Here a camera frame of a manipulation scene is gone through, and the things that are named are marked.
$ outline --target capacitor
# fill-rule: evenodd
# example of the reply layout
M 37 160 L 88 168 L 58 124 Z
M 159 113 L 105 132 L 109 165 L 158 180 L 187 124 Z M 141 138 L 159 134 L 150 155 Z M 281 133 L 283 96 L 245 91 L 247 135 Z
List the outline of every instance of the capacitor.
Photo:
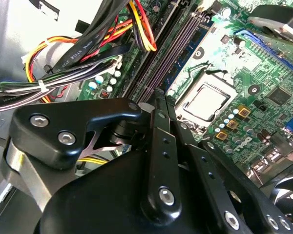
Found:
M 115 79 L 115 78 L 111 78 L 111 79 L 109 80 L 109 83 L 110 83 L 111 85 L 114 85 L 114 84 L 117 83 L 117 79 Z
M 264 136 L 265 139 L 269 140 L 272 136 L 266 129 L 262 129 L 262 135 Z
M 89 82 L 88 86 L 90 89 L 96 89 L 98 87 L 96 82 L 93 82 L 93 81 Z
M 116 70 L 115 72 L 114 72 L 114 76 L 115 77 L 121 77 L 121 75 L 122 75 L 122 73 L 121 73 L 121 71 L 119 71 L 119 70 Z
M 265 144 L 267 142 L 266 138 L 261 133 L 258 133 L 256 136 L 262 143 Z
M 224 146 L 224 150 L 227 154 L 232 154 L 233 153 L 233 150 L 232 148 L 229 146 L 229 145 L 225 145 Z
M 227 111 L 226 115 L 228 116 L 228 119 L 233 119 L 234 118 L 234 114 L 231 111 Z
M 235 38 L 233 43 L 239 46 L 239 48 L 243 48 L 246 45 L 246 42 L 241 38 Z
M 254 129 L 249 125 L 245 126 L 243 129 L 244 131 L 246 131 L 247 134 L 252 135 L 254 133 Z
M 94 79 L 96 80 L 96 82 L 97 82 L 98 84 L 101 84 L 101 83 L 103 83 L 103 81 L 104 81 L 104 78 L 103 78 L 102 76 L 97 76 L 97 77 L 95 77 Z
M 240 145 L 240 144 L 242 143 L 241 138 L 238 137 L 238 136 L 234 136 L 234 137 L 232 138 L 232 140 L 233 140 L 233 142 L 234 142 L 235 144 L 237 144 L 237 145 Z
M 225 7 L 221 10 L 221 16 L 224 17 L 224 18 L 229 18 L 231 15 L 231 9 L 230 7 Z
M 107 86 L 106 90 L 111 93 L 113 91 L 113 87 L 112 86 Z
M 154 6 L 154 7 L 153 7 L 153 11 L 154 11 L 154 12 L 159 12 L 160 9 L 161 9 L 161 8 L 160 8 L 159 6 Z
M 238 109 L 236 109 L 236 108 L 232 108 L 232 113 L 233 113 L 234 115 L 236 115 L 236 114 L 238 114 L 238 113 L 239 113 L 239 110 L 238 110 Z

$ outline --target screw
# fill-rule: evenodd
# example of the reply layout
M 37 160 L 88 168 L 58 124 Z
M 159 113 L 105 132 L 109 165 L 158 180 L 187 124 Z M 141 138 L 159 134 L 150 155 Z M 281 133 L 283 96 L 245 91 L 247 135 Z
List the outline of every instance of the screw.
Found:
M 32 116 L 30 122 L 35 127 L 43 128 L 49 124 L 49 121 L 44 116 Z
M 166 118 L 166 116 L 165 115 L 163 115 L 162 113 L 158 113 L 158 115 L 161 117 L 161 118 Z
M 212 150 L 215 149 L 215 146 L 214 146 L 212 143 L 207 142 L 207 145 L 208 145 Z
M 132 103 L 132 102 L 130 102 L 130 103 L 128 104 L 128 106 L 130 107 L 130 109 L 132 109 L 132 110 L 134 110 L 134 111 L 137 111 L 137 110 L 138 110 L 137 105 L 134 104 L 134 103 Z
M 280 223 L 283 225 L 283 227 L 285 227 L 287 230 L 291 230 L 290 225 L 287 223 L 287 221 L 285 221 L 285 219 L 281 216 L 279 216 L 280 219 Z
M 187 125 L 184 124 L 184 123 L 180 123 L 180 126 L 181 126 L 183 129 L 187 129 L 187 128 L 188 128 Z
M 69 132 L 62 132 L 58 136 L 59 142 L 64 145 L 72 145 L 76 142 L 76 138 Z
M 268 223 L 276 230 L 279 230 L 279 226 L 277 224 L 277 222 L 270 216 L 270 215 L 266 215 L 266 218 L 268 220 Z
M 175 197 L 168 189 L 160 189 L 160 199 L 168 206 L 172 206 L 175 203 Z
M 226 219 L 226 222 L 230 225 L 230 227 L 232 227 L 235 230 L 239 230 L 239 228 L 240 228 L 239 221 L 229 211 L 225 212 L 225 219 Z

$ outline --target black cable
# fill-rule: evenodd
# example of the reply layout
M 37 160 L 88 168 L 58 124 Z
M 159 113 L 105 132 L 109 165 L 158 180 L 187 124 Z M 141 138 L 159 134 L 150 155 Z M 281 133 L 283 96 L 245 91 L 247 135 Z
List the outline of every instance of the black cable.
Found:
M 98 48 L 110 29 L 116 15 L 129 0 L 104 0 L 91 25 L 55 64 L 53 72 L 60 72 L 75 66 L 92 48 Z
M 142 42 L 142 38 L 141 38 L 141 35 L 140 35 L 140 32 L 139 32 L 139 28 L 138 28 L 138 24 L 137 24 L 137 21 L 136 21 L 136 18 L 133 14 L 133 10 L 131 9 L 130 5 L 127 6 L 130 14 L 131 14 L 131 19 L 132 19 L 132 25 L 133 25 L 133 34 L 134 34 L 134 37 L 135 37 L 135 42 L 137 44 L 137 47 L 139 48 L 140 51 L 143 51 L 143 52 L 146 52 L 146 48 L 144 47 L 143 45 L 143 42 Z

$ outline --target green circuit board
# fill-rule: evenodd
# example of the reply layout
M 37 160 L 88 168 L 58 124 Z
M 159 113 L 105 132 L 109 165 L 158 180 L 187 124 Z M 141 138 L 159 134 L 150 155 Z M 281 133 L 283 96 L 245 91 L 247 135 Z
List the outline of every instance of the green circuit board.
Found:
M 225 146 L 232 148 L 233 152 L 227 155 L 235 163 L 251 165 L 262 158 L 262 151 L 267 148 L 256 137 L 256 134 L 262 129 L 267 129 L 270 133 L 282 132 L 281 129 L 293 118 L 293 72 L 247 38 L 242 38 L 246 41 L 246 46 L 241 52 L 236 53 L 238 48 L 233 43 L 234 33 L 240 29 L 257 30 L 247 20 L 250 12 L 256 6 L 283 4 L 293 7 L 293 0 L 223 0 L 220 2 L 223 3 L 223 7 L 231 10 L 230 17 L 225 19 L 221 15 L 217 15 L 213 18 L 214 29 L 200 45 L 204 56 L 198 59 L 195 54 L 193 55 L 171 85 L 168 94 L 178 100 L 181 94 L 187 93 L 186 90 L 192 82 L 189 72 L 191 71 L 192 77 L 197 77 L 206 64 L 211 64 L 209 68 L 211 70 L 227 70 L 233 77 L 238 96 L 208 127 L 206 133 L 213 135 L 216 139 L 215 130 L 219 129 L 219 122 L 226 117 L 228 111 L 239 105 L 246 107 L 251 114 L 245 119 L 235 117 L 233 120 L 238 123 L 238 126 L 234 130 L 222 129 L 228 134 L 228 137 L 225 140 L 216 139 L 214 142 L 221 148 Z M 284 51 L 289 50 L 293 55 L 293 47 L 289 48 L 284 44 L 281 46 Z M 258 85 L 259 89 L 255 94 L 250 94 L 249 89 L 253 85 Z M 286 101 L 282 101 L 281 105 L 271 100 L 280 94 L 286 96 L 284 99 Z M 256 100 L 265 105 L 265 111 L 259 110 L 254 105 Z M 253 129 L 252 134 L 247 134 L 246 126 Z M 197 141 L 203 138 L 201 134 L 194 135 Z M 238 145 L 234 143 L 233 137 L 240 137 L 242 141 L 249 137 L 250 141 L 243 148 L 235 150 Z
M 148 19 L 150 24 L 152 25 L 158 17 L 161 15 L 161 13 L 165 10 L 164 6 L 168 1 L 167 0 L 141 0 L 140 3 L 143 6 L 144 10 L 146 11 L 148 15 Z M 154 11 L 154 6 L 159 7 L 159 11 Z M 120 14 L 129 14 L 128 10 L 125 8 L 120 12 Z M 120 17 L 119 22 L 126 21 L 128 17 Z M 89 83 L 91 80 L 88 80 L 84 82 L 81 94 L 78 98 L 78 100 L 93 100 L 93 99 L 101 99 L 100 96 L 102 91 L 106 91 L 106 87 L 109 85 L 109 81 L 111 78 L 116 78 L 117 83 L 113 86 L 114 90 L 112 92 L 108 92 L 109 98 L 114 98 L 119 93 L 119 90 L 122 89 L 124 86 L 124 79 L 126 77 L 126 74 L 130 71 L 133 62 L 136 60 L 136 57 L 139 55 L 139 49 L 137 47 L 133 47 L 128 53 L 123 55 L 123 61 L 122 61 L 122 67 L 120 68 L 121 76 L 115 77 L 113 74 L 105 73 L 102 75 L 104 78 L 104 81 L 100 84 L 98 84 L 96 89 L 89 88 Z

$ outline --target black ram slot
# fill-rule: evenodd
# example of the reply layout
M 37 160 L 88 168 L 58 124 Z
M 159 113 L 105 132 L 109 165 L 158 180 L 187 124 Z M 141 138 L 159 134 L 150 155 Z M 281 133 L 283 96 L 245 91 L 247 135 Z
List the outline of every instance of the black ram slot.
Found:
M 196 29 L 201 22 L 201 18 L 198 14 L 199 12 L 197 12 L 196 6 L 194 6 L 193 12 L 188 16 L 184 26 L 180 29 L 179 33 L 173 40 L 173 44 L 167 50 L 157 68 L 153 69 L 150 78 L 145 84 L 143 92 L 140 92 L 135 98 L 136 102 L 147 102 L 154 89 L 163 81 L 165 75 L 175 63 L 180 53 L 185 49 L 187 42 L 196 32 Z
M 136 92 L 137 87 L 144 81 L 145 74 L 152 67 L 152 63 L 155 61 L 155 58 L 158 56 L 159 51 L 161 50 L 163 44 L 167 40 L 172 29 L 175 27 L 176 23 L 180 20 L 184 13 L 184 8 L 188 4 L 187 1 L 182 1 L 178 4 L 177 7 L 174 7 L 174 4 L 171 5 L 171 11 L 167 11 L 165 15 L 160 19 L 159 27 L 154 30 L 157 35 L 156 52 L 148 52 L 140 64 L 137 72 L 131 79 L 127 89 L 125 90 L 123 97 L 132 99 L 133 95 Z

